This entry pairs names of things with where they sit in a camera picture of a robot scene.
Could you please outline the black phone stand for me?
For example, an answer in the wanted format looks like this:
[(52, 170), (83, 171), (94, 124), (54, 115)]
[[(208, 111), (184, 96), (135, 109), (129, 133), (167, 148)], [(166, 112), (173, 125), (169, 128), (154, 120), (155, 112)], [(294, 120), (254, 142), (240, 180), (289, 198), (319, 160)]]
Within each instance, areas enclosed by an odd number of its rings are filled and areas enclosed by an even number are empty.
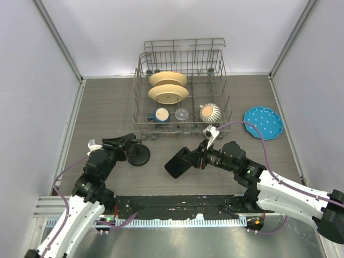
[(127, 151), (128, 162), (136, 167), (145, 165), (151, 158), (149, 148), (140, 142), (131, 142)]

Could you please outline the black smartphone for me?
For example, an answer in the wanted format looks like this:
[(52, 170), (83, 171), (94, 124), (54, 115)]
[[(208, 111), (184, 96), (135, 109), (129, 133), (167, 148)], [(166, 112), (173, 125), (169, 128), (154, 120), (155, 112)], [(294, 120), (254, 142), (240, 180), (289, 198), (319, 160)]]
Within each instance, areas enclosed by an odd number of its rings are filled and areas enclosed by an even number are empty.
[(190, 150), (183, 147), (164, 165), (165, 170), (172, 178), (177, 179), (190, 169), (191, 165), (182, 160), (182, 157), (188, 153)]

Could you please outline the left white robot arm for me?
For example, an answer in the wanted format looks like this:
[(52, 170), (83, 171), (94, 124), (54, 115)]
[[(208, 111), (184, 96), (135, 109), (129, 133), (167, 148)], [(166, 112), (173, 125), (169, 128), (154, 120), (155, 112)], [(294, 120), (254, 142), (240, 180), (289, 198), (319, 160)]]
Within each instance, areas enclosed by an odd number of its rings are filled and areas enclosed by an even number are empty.
[(103, 139), (100, 145), (89, 141), (83, 173), (70, 197), (61, 197), (64, 212), (47, 238), (36, 249), (29, 249), (25, 257), (73, 257), (96, 219), (114, 209), (115, 195), (105, 185), (109, 174), (117, 162), (129, 160), (140, 145), (141, 140), (133, 133)]

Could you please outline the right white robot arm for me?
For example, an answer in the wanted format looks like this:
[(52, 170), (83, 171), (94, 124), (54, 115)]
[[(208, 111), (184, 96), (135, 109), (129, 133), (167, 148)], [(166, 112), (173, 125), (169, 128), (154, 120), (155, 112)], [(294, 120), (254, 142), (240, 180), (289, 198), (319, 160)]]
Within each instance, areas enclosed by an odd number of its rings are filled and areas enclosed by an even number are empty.
[(204, 140), (197, 149), (184, 147), (180, 158), (188, 167), (204, 169), (207, 165), (232, 172), (234, 180), (247, 190), (243, 207), (273, 211), (303, 221), (324, 238), (343, 244), (343, 192), (328, 193), (291, 181), (246, 157), (246, 152), (231, 141), (221, 150), (207, 148)]

